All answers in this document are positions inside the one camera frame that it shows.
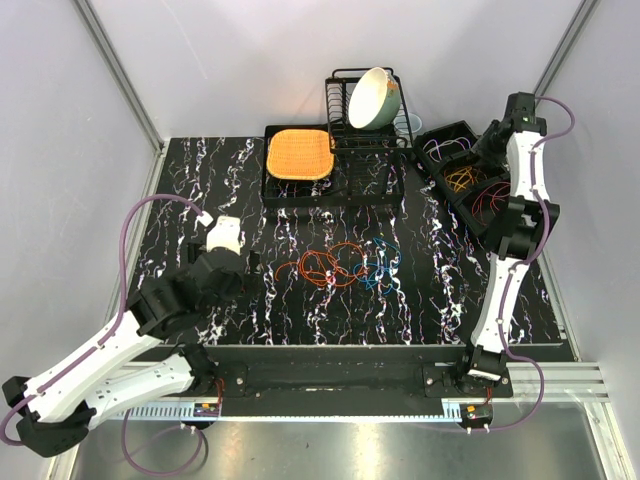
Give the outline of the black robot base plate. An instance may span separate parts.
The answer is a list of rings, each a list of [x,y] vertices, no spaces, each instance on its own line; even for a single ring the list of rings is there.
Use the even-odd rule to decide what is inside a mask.
[[[464,346],[208,347],[225,398],[266,391],[399,390],[431,398],[482,397],[487,387],[462,370]]]

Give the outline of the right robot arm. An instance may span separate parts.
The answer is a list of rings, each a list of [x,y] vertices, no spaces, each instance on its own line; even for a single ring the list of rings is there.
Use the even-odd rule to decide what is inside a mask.
[[[453,374],[457,390],[470,397],[499,387],[507,377],[510,323],[519,290],[559,217],[544,180],[546,120],[536,114],[535,105],[531,93],[511,94],[503,119],[493,121],[472,148],[481,159],[509,168],[510,190],[506,206],[484,235],[490,251],[488,287]]]

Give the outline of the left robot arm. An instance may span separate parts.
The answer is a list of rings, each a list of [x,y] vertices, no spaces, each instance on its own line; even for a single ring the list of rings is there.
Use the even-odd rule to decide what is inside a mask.
[[[171,395],[207,396],[221,387],[205,348],[184,344],[166,359],[116,377],[122,366],[164,341],[194,328],[211,310],[251,294],[258,286],[260,255],[225,247],[146,279],[105,327],[56,366],[35,377],[13,376],[2,392],[16,422],[16,438],[3,443],[57,456],[82,442],[104,421]]]

